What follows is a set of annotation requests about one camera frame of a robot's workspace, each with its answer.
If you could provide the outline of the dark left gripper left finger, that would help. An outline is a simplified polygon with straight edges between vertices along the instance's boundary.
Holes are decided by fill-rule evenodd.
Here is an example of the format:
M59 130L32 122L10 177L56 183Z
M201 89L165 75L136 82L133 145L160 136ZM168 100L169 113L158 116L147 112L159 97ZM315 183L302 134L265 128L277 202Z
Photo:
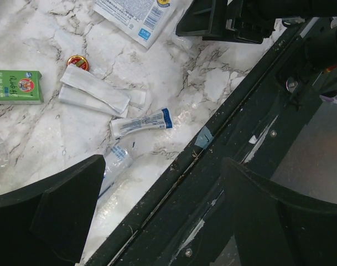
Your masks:
M104 157L93 155L0 195L0 265L79 263L104 171Z

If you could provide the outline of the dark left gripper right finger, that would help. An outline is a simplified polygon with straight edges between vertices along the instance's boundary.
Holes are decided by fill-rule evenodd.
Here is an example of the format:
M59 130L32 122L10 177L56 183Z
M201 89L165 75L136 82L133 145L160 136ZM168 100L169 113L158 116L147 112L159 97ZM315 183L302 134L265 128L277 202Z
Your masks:
M337 265L337 204L268 180L231 158L221 178L242 265Z

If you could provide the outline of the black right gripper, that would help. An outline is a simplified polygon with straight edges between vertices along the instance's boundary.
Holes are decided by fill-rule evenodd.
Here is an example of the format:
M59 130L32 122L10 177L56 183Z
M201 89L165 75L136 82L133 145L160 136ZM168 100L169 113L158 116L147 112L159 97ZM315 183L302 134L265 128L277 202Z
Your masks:
M282 18L336 17L337 1L192 1L178 22L179 37L261 44Z

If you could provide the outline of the small green medicine carton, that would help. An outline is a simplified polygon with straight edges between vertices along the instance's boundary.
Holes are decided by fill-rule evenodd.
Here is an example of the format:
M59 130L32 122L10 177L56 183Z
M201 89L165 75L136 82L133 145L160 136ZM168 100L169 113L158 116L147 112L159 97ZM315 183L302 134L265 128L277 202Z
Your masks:
M41 78L39 71L0 70L0 104L42 104Z

